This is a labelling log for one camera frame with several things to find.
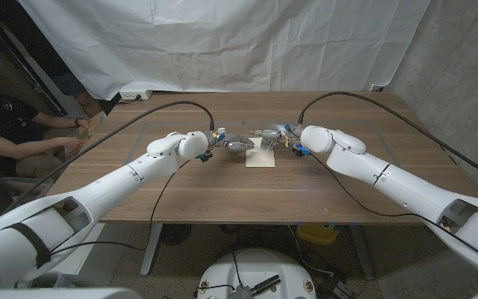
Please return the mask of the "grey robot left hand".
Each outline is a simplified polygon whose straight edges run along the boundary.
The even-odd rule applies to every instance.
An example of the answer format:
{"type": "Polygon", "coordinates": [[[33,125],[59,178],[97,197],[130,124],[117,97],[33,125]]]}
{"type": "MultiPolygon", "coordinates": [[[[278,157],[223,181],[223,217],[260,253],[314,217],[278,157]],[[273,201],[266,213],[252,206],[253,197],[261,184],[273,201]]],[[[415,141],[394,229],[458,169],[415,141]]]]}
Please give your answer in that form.
{"type": "Polygon", "coordinates": [[[255,144],[245,136],[225,132],[212,137],[208,141],[208,148],[210,150],[219,147],[228,148],[231,152],[234,152],[252,150],[255,147],[255,144]]]}

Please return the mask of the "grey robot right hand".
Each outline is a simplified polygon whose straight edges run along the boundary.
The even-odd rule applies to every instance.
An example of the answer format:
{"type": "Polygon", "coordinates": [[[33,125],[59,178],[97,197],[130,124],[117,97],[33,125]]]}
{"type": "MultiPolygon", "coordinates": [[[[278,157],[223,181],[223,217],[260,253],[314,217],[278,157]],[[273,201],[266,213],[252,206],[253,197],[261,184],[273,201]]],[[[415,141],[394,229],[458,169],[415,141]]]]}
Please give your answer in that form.
{"type": "Polygon", "coordinates": [[[250,134],[261,137],[261,148],[273,150],[280,142],[298,142],[304,127],[301,125],[271,124],[263,130],[251,130],[250,134]]]}

